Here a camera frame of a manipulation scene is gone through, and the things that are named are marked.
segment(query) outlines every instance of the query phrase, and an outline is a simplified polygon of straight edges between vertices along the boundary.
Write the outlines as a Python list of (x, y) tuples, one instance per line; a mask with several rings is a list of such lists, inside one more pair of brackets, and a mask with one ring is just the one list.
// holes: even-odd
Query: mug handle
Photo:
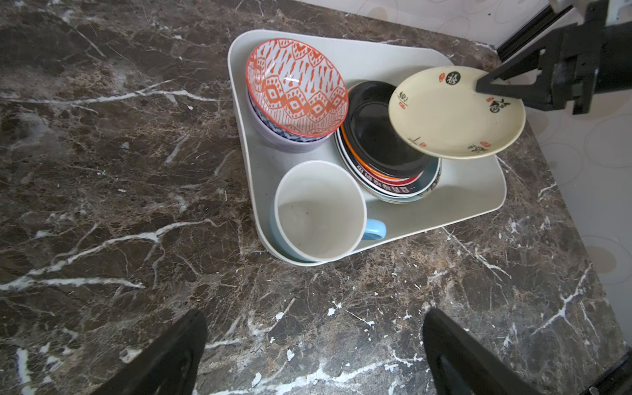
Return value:
[(381, 240), (386, 237), (386, 225), (382, 221), (367, 218), (362, 240)]

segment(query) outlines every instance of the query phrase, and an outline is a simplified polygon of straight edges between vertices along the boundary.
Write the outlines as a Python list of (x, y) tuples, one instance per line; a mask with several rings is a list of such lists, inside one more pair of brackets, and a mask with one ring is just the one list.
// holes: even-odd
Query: countertop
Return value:
[(289, 0), (0, 6), (0, 389), (87, 394), (186, 311), (197, 393), (434, 393), (439, 307), (546, 393), (576, 394), (621, 330), (529, 127), (496, 212), (315, 268), (263, 251), (226, 56), (255, 28), (487, 46)]

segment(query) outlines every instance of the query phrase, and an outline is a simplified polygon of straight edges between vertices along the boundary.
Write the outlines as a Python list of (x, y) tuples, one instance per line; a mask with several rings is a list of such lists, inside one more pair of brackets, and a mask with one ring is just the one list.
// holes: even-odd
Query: white wall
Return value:
[[(575, 10), (552, 28), (581, 22)], [(531, 82), (519, 76), (512, 83)], [(595, 95), (590, 113), (527, 109), (628, 343), (632, 343), (632, 91)]]
[(298, 0), (498, 47), (548, 0)]

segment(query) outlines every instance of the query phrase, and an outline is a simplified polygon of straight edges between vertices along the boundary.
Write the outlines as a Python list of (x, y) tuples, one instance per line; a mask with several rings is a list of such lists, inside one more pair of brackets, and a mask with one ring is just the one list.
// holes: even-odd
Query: black plate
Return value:
[(414, 177), (430, 156), (410, 147), (393, 129), (389, 101), (394, 91), (393, 85), (380, 81), (354, 86), (343, 125), (351, 146), (369, 166), (391, 177)]

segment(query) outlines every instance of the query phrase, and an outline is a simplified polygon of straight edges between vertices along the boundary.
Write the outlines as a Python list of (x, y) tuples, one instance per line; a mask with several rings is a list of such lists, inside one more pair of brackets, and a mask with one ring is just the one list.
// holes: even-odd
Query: white tray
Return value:
[[(362, 80), (379, 80), (396, 86), (417, 71), (450, 65), (452, 62), (433, 49), (272, 30), (251, 30), (233, 41), (228, 50), (228, 70), (257, 233), (265, 249), (275, 257), (295, 265), (316, 266), (325, 262), (297, 262), (275, 248), (270, 236), (270, 210), (277, 185), (293, 166), (303, 161), (320, 159), (344, 168), (334, 140), (330, 138), (306, 154), (285, 154), (274, 150), (255, 130), (246, 107), (246, 59), (262, 42), (280, 37), (299, 40), (318, 49), (336, 65), (348, 87)], [(364, 192), (368, 217), (383, 221), (387, 226), (387, 234), (379, 241), (361, 241), (353, 253), (497, 210), (505, 201), (507, 186), (495, 156), (488, 156), (470, 160), (443, 160), (441, 179), (436, 189), (417, 202), (390, 204)]]

